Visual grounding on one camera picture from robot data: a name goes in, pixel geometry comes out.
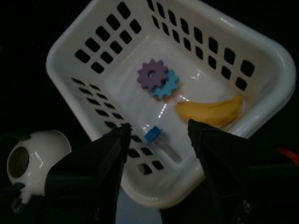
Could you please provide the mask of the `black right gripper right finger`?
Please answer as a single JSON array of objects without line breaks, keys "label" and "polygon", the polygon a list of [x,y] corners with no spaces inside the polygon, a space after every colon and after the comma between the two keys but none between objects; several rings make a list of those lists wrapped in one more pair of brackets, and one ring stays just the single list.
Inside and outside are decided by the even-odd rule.
[{"label": "black right gripper right finger", "polygon": [[299,152],[188,121],[219,224],[299,224]]}]

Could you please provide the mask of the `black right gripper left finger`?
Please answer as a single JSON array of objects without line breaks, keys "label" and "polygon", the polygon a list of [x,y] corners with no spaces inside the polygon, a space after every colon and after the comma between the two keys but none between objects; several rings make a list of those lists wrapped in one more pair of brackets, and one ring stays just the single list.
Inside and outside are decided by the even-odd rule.
[{"label": "black right gripper left finger", "polygon": [[42,224],[114,224],[129,142],[131,125],[125,123],[50,168]]}]

